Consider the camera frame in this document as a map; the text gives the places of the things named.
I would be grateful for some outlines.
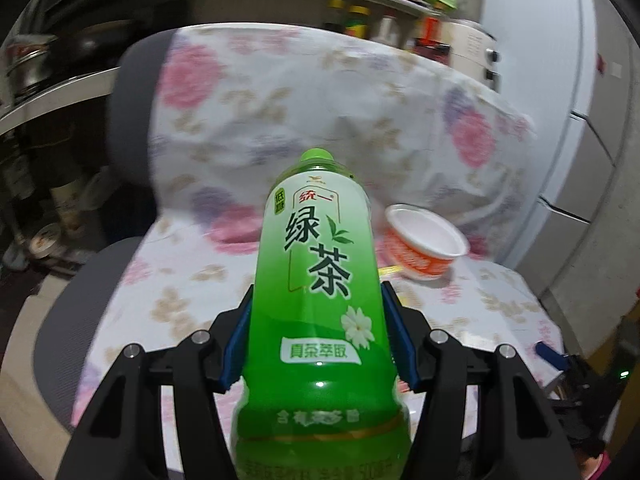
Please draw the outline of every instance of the chair backrest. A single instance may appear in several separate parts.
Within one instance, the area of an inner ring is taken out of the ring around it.
[[[106,143],[118,175],[138,186],[151,187],[147,138],[156,83],[175,31],[164,30],[135,43],[120,59],[111,93]]]

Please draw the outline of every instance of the paper bowl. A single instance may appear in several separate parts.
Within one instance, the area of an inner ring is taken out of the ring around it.
[[[437,280],[469,251],[465,236],[443,217],[412,205],[386,208],[385,249],[402,273],[414,280]]]

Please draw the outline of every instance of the black chinese character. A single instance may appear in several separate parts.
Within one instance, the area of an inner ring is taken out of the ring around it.
[[[305,243],[309,240],[309,233],[314,238],[318,238],[316,227],[320,225],[320,219],[316,218],[316,206],[308,205],[301,207],[296,213],[291,213],[287,224],[287,234],[285,235],[284,250],[287,251],[293,242]]]
[[[318,279],[311,285],[311,290],[322,287],[322,290],[324,290],[328,296],[333,297],[335,288],[337,287],[342,295],[348,298],[349,289],[344,285],[342,280],[348,280],[351,273],[344,270],[339,263],[340,260],[348,260],[349,257],[346,254],[340,254],[338,248],[330,251],[325,250],[323,244],[318,244],[318,247],[309,247],[309,251],[318,253],[322,258],[320,262],[307,269],[309,274],[318,274]]]

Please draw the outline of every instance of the bottle cap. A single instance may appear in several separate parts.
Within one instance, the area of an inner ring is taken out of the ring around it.
[[[344,7],[344,0],[329,0],[329,7],[341,9]]]
[[[323,150],[322,148],[311,148],[310,150],[306,150],[306,152],[303,153],[300,157],[300,162],[304,162],[305,160],[309,160],[310,158],[325,158],[326,160],[334,160],[334,156],[327,150]]]
[[[361,7],[358,5],[351,6],[349,12],[355,12],[356,14],[364,14],[366,16],[371,12],[367,7]]]

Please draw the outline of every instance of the gray chair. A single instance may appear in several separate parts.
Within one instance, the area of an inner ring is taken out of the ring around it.
[[[133,185],[151,188],[147,157],[149,119],[156,83],[175,30],[139,41],[120,60],[108,105],[110,163]],[[95,330],[141,237],[111,244],[93,256],[52,306],[38,333],[33,370],[44,401],[69,431],[84,358]]]

